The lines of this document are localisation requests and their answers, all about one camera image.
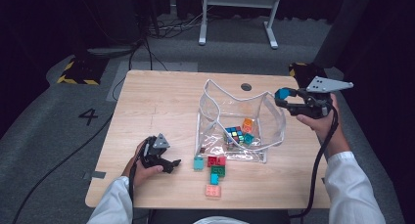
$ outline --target white stand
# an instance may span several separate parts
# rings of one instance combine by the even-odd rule
[[[233,7],[253,7],[253,8],[265,8],[271,9],[269,21],[264,22],[266,34],[268,35],[269,43],[272,49],[278,48],[278,43],[275,39],[274,32],[272,31],[272,24],[274,23],[275,14],[277,12],[278,4],[280,0],[204,0],[203,4],[203,17],[201,25],[201,33],[199,36],[199,44],[205,45],[207,43],[207,30],[208,30],[208,5],[212,6],[233,6]]]

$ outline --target number 4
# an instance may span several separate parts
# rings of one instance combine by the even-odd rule
[[[90,109],[82,114],[79,115],[79,118],[88,118],[88,122],[86,123],[86,125],[89,126],[89,124],[91,123],[92,118],[98,118],[98,115],[94,115],[95,110],[94,109]]]

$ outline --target table hole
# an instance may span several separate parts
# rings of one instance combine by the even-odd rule
[[[245,91],[251,91],[253,89],[253,87],[249,83],[243,83],[241,85],[241,89],[243,89]]]

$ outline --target blue cube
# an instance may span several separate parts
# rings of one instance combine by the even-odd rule
[[[254,135],[250,133],[246,133],[244,136],[244,143],[250,145],[254,141]]]
[[[204,169],[204,158],[202,156],[195,156],[193,159],[193,169],[195,170],[203,170]]]
[[[211,185],[218,185],[219,184],[219,175],[216,173],[211,173],[210,175],[210,184]]]

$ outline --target metal stand leg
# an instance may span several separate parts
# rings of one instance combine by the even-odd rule
[[[277,13],[277,8],[279,4],[280,4],[280,0],[275,0],[274,6],[272,7],[272,10],[271,10],[271,15],[269,16],[269,22],[263,23],[272,49],[278,48],[277,40],[275,39],[274,32],[272,31],[272,24],[274,23],[275,14]]]
[[[201,34],[199,36],[199,45],[205,45],[207,43],[207,29],[208,29],[207,13],[208,13],[208,0],[204,0]]]

